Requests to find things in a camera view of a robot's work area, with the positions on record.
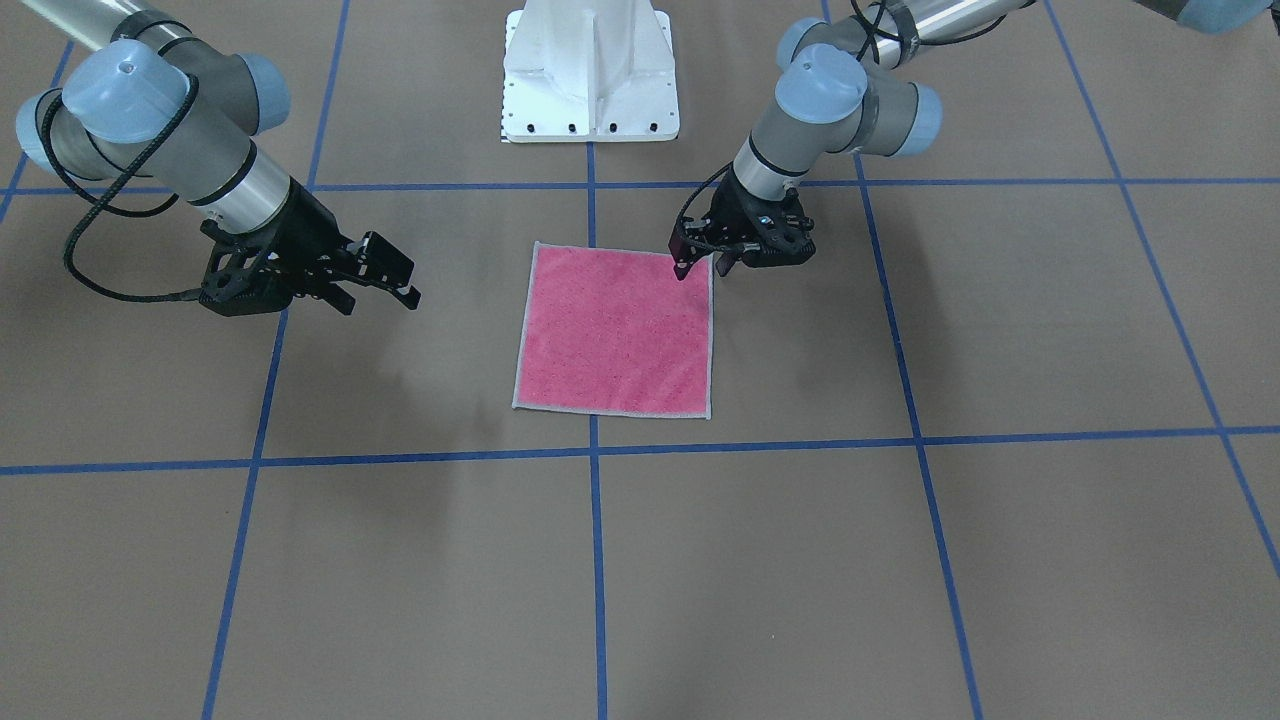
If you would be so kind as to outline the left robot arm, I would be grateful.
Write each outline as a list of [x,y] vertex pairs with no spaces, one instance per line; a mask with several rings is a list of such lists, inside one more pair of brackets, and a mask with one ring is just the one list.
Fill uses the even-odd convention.
[[841,20],[804,18],[780,40],[780,78],[736,156],[703,181],[709,208],[675,215],[668,250],[677,281],[703,259],[718,275],[737,264],[796,266],[815,254],[799,190],[826,154],[910,158],[937,140],[940,95],[893,72],[937,47],[998,28],[1023,1],[854,1]]

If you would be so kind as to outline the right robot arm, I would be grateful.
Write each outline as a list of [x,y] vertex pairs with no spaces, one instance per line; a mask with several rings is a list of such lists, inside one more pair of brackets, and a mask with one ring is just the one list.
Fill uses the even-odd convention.
[[[24,154],[90,205],[61,251],[74,279],[122,302],[197,302],[223,316],[279,313],[302,297],[348,315],[349,283],[419,306],[408,256],[375,232],[346,237],[332,211],[260,149],[257,137],[291,113],[291,91],[269,59],[220,53],[146,1],[31,8],[90,50],[64,86],[29,99],[15,118]],[[169,191],[156,213],[186,202],[202,214],[212,251],[195,288],[123,293],[76,265],[99,217],[143,217],[115,205],[136,178]]]

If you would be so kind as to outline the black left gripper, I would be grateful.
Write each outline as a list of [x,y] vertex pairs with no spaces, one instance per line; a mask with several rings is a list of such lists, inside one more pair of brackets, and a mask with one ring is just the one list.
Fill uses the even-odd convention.
[[[707,213],[689,217],[690,205],[712,184],[717,187]],[[750,268],[801,265],[817,254],[813,229],[796,187],[786,186],[781,200],[759,199],[733,169],[721,168],[680,209],[669,237],[673,273],[685,281],[698,261],[714,254],[718,277],[727,277],[737,263]]]

